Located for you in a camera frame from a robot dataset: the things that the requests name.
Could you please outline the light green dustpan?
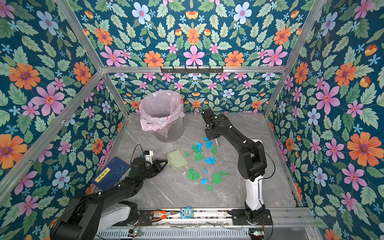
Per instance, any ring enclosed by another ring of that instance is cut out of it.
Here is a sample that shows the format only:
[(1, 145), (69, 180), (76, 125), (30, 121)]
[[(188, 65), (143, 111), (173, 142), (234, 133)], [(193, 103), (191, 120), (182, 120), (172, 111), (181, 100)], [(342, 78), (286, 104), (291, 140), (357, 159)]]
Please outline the light green dustpan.
[(167, 159), (174, 169), (180, 169), (189, 164), (189, 162), (180, 150), (175, 150), (173, 152), (168, 153)]

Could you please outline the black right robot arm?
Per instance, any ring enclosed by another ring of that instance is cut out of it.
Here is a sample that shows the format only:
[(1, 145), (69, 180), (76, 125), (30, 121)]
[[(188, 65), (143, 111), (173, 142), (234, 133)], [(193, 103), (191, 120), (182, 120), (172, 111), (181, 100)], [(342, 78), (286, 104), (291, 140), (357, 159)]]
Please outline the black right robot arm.
[(213, 110), (202, 112), (208, 140), (224, 137), (237, 151), (238, 171), (246, 180), (245, 218), (250, 224), (258, 223), (266, 212), (262, 197), (262, 182), (267, 168), (264, 145), (242, 134), (224, 115)]

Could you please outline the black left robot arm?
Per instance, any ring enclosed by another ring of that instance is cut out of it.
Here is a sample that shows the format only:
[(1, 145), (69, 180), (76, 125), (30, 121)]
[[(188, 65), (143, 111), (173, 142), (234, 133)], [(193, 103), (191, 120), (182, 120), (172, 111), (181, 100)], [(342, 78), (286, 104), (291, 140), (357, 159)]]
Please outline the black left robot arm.
[(118, 218), (117, 214), (108, 225), (108, 217), (102, 215), (107, 213), (107, 209), (121, 204), (119, 209), (125, 219), (129, 218), (131, 208), (123, 203), (125, 199), (136, 195), (143, 187), (144, 181), (154, 178), (167, 166), (167, 160), (154, 160), (151, 163), (143, 157), (137, 157), (130, 165), (130, 171), (116, 186), (70, 200), (65, 211), (54, 222), (50, 230), (51, 240), (92, 240), (102, 230), (123, 222), (124, 219)]

